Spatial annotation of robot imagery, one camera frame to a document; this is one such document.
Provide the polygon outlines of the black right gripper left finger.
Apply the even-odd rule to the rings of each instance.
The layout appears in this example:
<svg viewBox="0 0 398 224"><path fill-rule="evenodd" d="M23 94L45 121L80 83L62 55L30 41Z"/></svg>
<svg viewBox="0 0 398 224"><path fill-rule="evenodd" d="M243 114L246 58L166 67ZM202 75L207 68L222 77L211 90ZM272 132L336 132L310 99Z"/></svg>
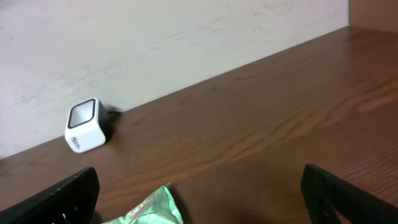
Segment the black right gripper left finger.
<svg viewBox="0 0 398 224"><path fill-rule="evenodd" d="M1 211L1 224L91 223L99 191L94 167L86 167Z"/></svg>

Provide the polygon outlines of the pale green wipes packet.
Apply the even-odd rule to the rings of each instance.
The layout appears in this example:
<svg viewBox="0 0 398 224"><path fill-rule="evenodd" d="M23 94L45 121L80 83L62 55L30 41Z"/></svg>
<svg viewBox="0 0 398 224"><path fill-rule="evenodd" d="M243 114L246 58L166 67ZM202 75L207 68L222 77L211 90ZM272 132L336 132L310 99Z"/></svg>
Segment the pale green wipes packet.
<svg viewBox="0 0 398 224"><path fill-rule="evenodd" d="M183 224L169 187L170 184L159 187L125 216L103 224Z"/></svg>

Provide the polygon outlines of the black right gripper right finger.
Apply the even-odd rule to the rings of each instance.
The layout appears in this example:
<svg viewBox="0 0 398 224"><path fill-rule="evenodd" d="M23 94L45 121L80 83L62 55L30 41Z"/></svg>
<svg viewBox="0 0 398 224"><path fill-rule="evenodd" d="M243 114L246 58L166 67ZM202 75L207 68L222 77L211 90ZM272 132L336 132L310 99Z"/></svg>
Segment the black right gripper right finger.
<svg viewBox="0 0 398 224"><path fill-rule="evenodd" d="M301 191L312 223L397 223L397 207L314 165L307 164Z"/></svg>

